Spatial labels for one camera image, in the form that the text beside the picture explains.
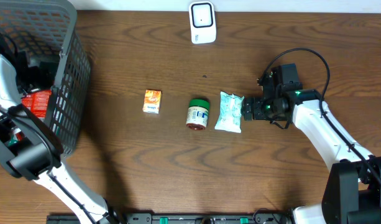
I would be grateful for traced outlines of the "red snack bag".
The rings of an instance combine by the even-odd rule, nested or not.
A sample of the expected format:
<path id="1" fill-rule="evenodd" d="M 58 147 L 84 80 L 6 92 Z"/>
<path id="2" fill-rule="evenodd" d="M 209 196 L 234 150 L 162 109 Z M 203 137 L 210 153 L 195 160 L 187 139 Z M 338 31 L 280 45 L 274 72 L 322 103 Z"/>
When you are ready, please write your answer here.
<path id="1" fill-rule="evenodd" d="M 38 91 L 24 96 L 21 101 L 31 113 L 39 119 L 44 120 L 47 115 L 47 106 L 51 94 L 51 90 Z"/>

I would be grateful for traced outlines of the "pale green tissue pack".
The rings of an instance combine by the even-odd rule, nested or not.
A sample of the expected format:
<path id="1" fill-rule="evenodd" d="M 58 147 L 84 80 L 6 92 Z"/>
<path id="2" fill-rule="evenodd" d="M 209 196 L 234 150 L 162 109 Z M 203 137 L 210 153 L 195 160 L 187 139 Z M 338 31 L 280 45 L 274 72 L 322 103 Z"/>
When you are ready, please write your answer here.
<path id="1" fill-rule="evenodd" d="M 219 117 L 215 130 L 241 133 L 241 109 L 244 97 L 220 92 Z"/>

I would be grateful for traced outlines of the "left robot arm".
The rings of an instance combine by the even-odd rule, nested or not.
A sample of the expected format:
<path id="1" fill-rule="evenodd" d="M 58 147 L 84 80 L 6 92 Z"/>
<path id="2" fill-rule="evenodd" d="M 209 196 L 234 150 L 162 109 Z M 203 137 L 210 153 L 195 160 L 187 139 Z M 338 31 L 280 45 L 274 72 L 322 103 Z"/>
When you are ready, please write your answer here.
<path id="1" fill-rule="evenodd" d="M 13 177 L 55 194 L 81 223 L 125 223 L 107 201 L 66 165 L 61 139 L 22 104 L 22 94 L 55 88 L 52 62 L 29 66 L 27 53 L 0 32 L 0 165 Z"/>

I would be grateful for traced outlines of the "green lid seasoning jar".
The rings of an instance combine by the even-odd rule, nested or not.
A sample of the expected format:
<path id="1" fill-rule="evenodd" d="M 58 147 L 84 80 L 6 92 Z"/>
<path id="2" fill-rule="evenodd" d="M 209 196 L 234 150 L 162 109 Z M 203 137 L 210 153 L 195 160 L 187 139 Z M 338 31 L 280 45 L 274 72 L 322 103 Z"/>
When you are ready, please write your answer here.
<path id="1" fill-rule="evenodd" d="M 192 99 L 189 103 L 186 126 L 193 130 L 204 130 L 208 125 L 210 104 L 206 100 Z"/>

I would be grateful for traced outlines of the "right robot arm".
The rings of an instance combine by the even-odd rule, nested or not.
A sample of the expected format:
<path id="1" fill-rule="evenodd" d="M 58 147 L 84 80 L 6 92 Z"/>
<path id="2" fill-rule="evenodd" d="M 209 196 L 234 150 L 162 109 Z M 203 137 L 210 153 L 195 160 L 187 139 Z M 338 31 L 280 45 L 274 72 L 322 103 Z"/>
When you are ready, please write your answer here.
<path id="1" fill-rule="evenodd" d="M 285 121 L 311 141 L 329 170 L 323 199 L 294 208 L 292 223 L 381 223 L 381 156 L 374 156 L 343 128 L 315 90 L 246 98 L 245 120 Z"/>

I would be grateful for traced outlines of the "small orange carton box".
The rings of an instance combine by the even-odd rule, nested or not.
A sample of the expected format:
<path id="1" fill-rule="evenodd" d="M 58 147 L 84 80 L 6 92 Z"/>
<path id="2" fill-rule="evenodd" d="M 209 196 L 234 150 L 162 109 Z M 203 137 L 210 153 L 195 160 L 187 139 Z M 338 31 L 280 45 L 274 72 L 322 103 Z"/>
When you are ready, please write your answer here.
<path id="1" fill-rule="evenodd" d="M 144 113 L 159 114 L 162 92 L 160 90 L 146 90 L 144 96 Z"/>

